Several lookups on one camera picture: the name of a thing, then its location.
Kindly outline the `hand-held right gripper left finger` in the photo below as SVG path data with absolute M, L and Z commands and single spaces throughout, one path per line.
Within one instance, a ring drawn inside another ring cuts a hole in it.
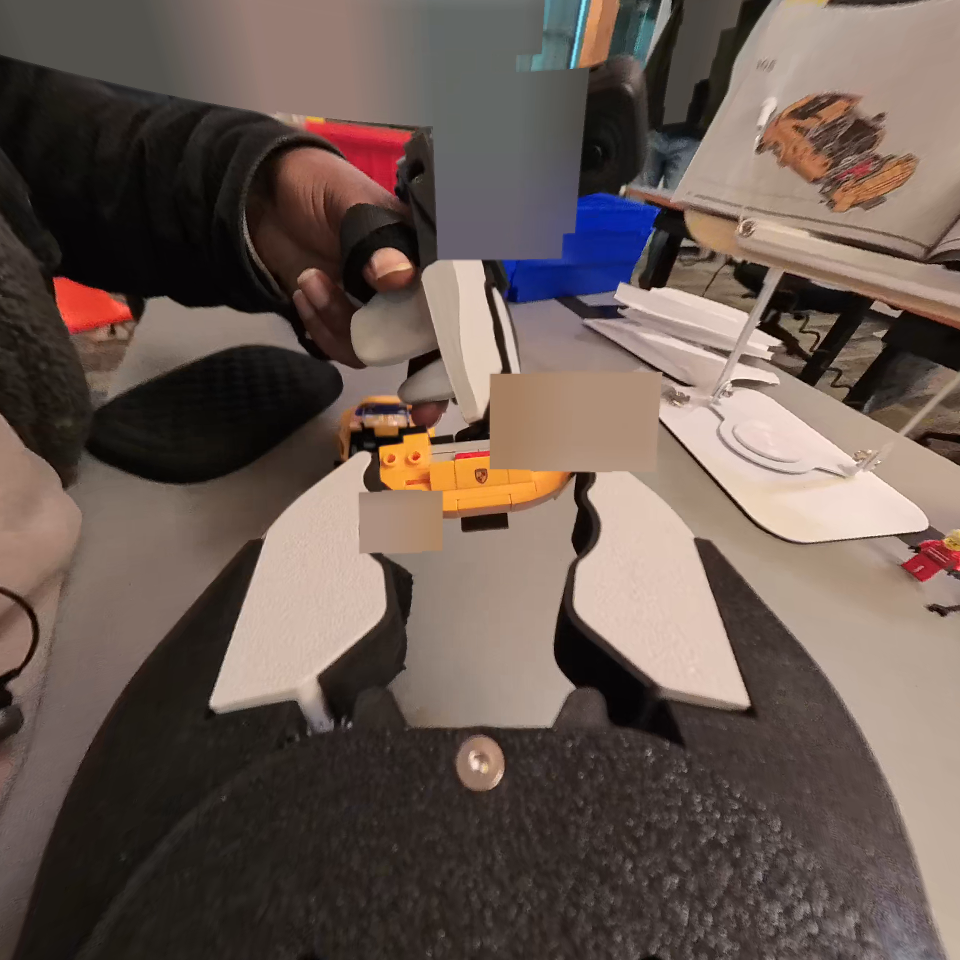
M 293 703 L 322 733 L 402 671 L 405 572 L 359 549 L 372 466 L 370 453 L 354 455 L 270 525 L 210 693 L 213 714 Z

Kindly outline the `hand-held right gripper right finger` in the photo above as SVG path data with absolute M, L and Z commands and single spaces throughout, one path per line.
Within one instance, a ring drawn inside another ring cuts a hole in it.
M 751 700 L 696 538 L 633 474 L 580 473 L 558 667 L 611 712 L 667 701 L 746 712 Z

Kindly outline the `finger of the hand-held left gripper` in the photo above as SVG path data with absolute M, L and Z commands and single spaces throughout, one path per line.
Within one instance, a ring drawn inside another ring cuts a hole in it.
M 501 359 L 502 374 L 522 371 L 517 334 L 509 308 L 509 282 L 500 261 L 486 261 L 486 294 L 493 322 L 494 340 Z
M 494 319 L 478 260 L 438 260 L 422 273 L 440 358 L 464 421 L 480 422 L 494 372 Z

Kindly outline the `yellow lego car body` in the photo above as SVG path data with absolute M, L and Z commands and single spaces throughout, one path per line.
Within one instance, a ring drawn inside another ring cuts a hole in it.
M 490 466 L 488 439 L 456 439 L 439 435 L 435 427 L 418 424 L 412 405 L 397 396 L 373 395 L 345 410 L 338 433 L 338 463 L 358 452 L 376 454 L 380 467 L 399 472 L 427 473 L 434 464 L 454 460 Z

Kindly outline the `yellow lego bumper section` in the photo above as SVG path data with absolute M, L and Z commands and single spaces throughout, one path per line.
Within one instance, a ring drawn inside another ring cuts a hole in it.
M 533 509 L 569 486 L 572 473 L 494 468 L 488 439 L 435 442 L 411 433 L 379 448 L 379 478 L 393 491 L 441 495 L 446 520 L 470 522 Z

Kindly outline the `person's left forearm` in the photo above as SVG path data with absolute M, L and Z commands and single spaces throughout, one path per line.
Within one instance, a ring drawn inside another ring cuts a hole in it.
M 330 144 L 263 114 L 1 59 L 2 226 L 46 279 L 189 307 L 281 313 L 247 202 L 266 164 Z

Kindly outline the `red lego minifigure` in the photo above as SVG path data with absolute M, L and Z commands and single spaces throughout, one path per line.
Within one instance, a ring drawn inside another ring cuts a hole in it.
M 959 530 L 953 530 L 941 538 L 928 538 L 916 547 L 914 554 L 900 564 L 910 577 L 919 583 L 930 582 L 943 573 L 959 576 Z

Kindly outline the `lego instruction booklet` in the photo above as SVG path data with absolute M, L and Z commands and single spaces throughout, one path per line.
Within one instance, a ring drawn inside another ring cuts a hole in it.
M 957 1 L 772 4 L 673 200 L 956 262 L 958 68 Z

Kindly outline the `stack of red bins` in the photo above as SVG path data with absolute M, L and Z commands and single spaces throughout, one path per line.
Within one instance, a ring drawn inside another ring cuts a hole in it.
M 334 145 L 355 167 L 378 185 L 395 192 L 398 166 L 413 131 L 338 119 L 307 117 L 303 128 Z

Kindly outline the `stack of blue bins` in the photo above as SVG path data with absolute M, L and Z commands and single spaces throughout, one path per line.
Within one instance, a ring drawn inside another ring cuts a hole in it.
M 504 262 L 509 302 L 615 291 L 630 282 L 660 212 L 656 205 L 609 194 L 579 198 L 575 229 L 562 237 L 559 258 Z

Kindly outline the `folded white papers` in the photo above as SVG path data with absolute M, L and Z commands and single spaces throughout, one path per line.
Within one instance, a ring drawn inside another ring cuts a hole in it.
M 716 385 L 750 319 L 743 310 L 668 287 L 620 283 L 614 299 L 611 316 L 583 318 L 583 325 L 697 391 Z

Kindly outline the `white book stand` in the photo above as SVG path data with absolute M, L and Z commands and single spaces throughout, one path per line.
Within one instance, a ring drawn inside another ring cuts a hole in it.
M 732 386 L 734 367 L 785 273 L 958 323 L 958 271 L 843 245 L 778 222 L 689 209 L 690 234 L 769 268 L 723 370 L 705 388 L 666 388 L 659 418 L 742 512 L 793 544 L 918 533 L 924 512 L 873 473 L 896 440 L 854 458 L 778 402 Z

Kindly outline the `black mesh wrist rest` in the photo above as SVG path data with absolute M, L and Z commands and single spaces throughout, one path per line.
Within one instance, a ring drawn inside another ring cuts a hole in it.
M 150 482 L 210 482 L 258 461 L 324 413 L 342 390 L 342 375 L 328 361 L 275 345 L 237 345 L 102 404 L 85 449 Z

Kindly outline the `black office chair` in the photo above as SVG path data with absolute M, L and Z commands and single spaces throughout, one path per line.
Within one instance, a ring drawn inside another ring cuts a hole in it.
M 618 195 L 645 163 L 643 67 L 629 54 L 618 54 L 589 68 L 587 79 L 578 195 Z

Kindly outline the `orange plastic bin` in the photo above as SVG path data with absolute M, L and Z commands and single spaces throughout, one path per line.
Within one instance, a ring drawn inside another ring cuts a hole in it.
M 72 335 L 114 328 L 135 320 L 125 301 L 65 277 L 54 279 L 54 298 L 66 329 Z

